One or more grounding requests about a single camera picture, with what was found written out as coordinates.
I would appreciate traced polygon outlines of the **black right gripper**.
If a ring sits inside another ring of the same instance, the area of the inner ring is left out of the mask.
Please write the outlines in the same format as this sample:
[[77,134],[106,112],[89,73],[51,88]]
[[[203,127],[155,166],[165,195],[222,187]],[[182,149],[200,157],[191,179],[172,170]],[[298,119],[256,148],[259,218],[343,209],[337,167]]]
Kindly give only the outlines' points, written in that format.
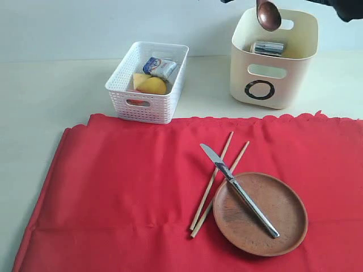
[[360,20],[363,17],[362,0],[309,0],[309,2],[333,7],[344,22]]

